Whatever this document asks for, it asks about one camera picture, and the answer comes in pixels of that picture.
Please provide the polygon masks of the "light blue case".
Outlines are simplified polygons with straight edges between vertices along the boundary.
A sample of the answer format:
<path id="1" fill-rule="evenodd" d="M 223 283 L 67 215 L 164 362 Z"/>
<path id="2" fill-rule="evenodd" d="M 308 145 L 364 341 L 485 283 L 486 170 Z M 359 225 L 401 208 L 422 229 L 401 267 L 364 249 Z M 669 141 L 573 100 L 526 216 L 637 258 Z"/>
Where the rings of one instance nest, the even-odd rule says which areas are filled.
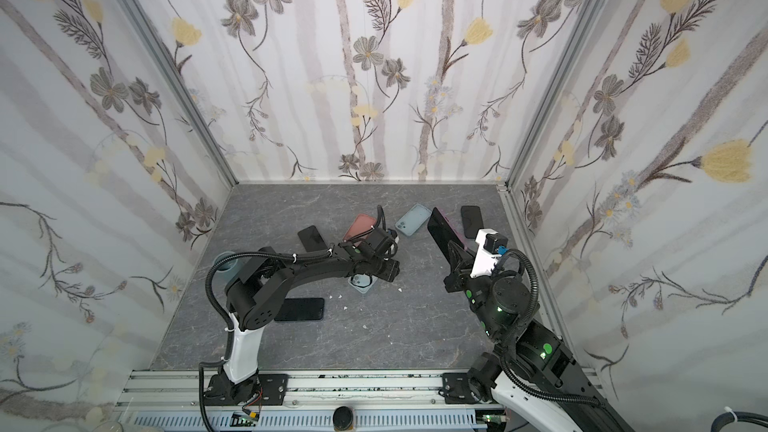
<path id="1" fill-rule="evenodd" d="M 431 214 L 432 211 L 426 206 L 415 204 L 396 221 L 396 230 L 411 237 L 429 220 Z"/>
<path id="2" fill-rule="evenodd" d="M 366 294 L 376 283 L 377 278 L 369 275 L 358 274 L 349 279 L 350 286 L 360 292 Z"/>

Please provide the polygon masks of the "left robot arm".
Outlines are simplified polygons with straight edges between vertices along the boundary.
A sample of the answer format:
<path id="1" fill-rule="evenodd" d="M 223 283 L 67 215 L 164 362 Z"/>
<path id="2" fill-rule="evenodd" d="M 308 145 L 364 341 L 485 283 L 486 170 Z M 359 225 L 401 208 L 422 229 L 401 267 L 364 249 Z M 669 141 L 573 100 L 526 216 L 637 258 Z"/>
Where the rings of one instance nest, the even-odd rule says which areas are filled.
<path id="1" fill-rule="evenodd" d="M 400 271 L 395 259 L 397 233 L 372 227 L 349 241 L 323 251 L 278 253 L 270 247 L 230 254 L 214 263 L 205 280 L 209 303 L 225 322 L 227 343 L 222 359 L 198 366 L 202 406 L 267 403 L 259 378 L 259 351 L 264 328 L 273 322 L 289 293 L 300 286 L 356 275 L 393 282 Z M 225 303 L 213 291 L 218 268 L 244 259 L 245 265 L 224 288 Z"/>

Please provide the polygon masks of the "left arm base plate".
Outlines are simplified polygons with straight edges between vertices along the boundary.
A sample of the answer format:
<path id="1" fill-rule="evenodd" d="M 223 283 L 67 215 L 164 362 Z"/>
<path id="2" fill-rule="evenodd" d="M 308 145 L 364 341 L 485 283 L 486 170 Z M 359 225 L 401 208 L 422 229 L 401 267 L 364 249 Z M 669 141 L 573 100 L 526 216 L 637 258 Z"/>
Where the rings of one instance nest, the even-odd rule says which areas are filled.
<path id="1" fill-rule="evenodd" d="M 203 389 L 206 406 L 281 406 L 287 391 L 288 374 L 256 374 L 235 384 L 224 372 L 213 375 Z"/>

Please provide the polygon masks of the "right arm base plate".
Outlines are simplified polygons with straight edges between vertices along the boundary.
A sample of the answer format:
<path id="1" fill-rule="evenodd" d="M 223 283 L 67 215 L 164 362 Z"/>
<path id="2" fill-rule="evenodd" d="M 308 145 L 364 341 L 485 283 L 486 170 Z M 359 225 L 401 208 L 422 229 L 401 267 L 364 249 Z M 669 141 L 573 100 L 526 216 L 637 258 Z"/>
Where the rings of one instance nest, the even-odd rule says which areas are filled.
<path id="1" fill-rule="evenodd" d="M 481 401 L 477 380 L 467 372 L 446 372 L 438 394 L 446 404 L 477 404 Z"/>

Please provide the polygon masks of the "black phone case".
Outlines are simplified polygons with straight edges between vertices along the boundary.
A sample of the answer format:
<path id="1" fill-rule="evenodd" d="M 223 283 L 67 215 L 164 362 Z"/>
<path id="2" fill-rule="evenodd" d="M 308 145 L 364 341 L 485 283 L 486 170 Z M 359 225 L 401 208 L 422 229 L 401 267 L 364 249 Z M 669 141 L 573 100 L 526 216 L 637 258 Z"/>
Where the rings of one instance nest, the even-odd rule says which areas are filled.
<path id="1" fill-rule="evenodd" d="M 476 205 L 464 205 L 460 208 L 464 236 L 474 240 L 478 232 L 484 228 L 482 211 Z"/>

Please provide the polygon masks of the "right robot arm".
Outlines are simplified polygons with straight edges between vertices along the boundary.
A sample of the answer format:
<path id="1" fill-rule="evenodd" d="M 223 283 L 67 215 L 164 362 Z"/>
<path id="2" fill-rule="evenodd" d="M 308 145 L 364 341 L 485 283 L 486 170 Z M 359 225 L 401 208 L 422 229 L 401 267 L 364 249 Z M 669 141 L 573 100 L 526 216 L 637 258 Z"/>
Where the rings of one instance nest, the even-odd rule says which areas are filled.
<path id="1" fill-rule="evenodd" d="M 581 431 L 630 431 L 632 427 L 587 377 L 573 352 L 535 319 L 539 280 L 528 257 L 510 249 L 491 260 L 489 273 L 473 277 L 475 258 L 454 251 L 444 280 L 449 292 L 463 292 L 470 310 L 493 342 L 493 351 L 476 360 L 458 385 L 445 383 L 448 401 L 533 398 L 563 411 Z"/>

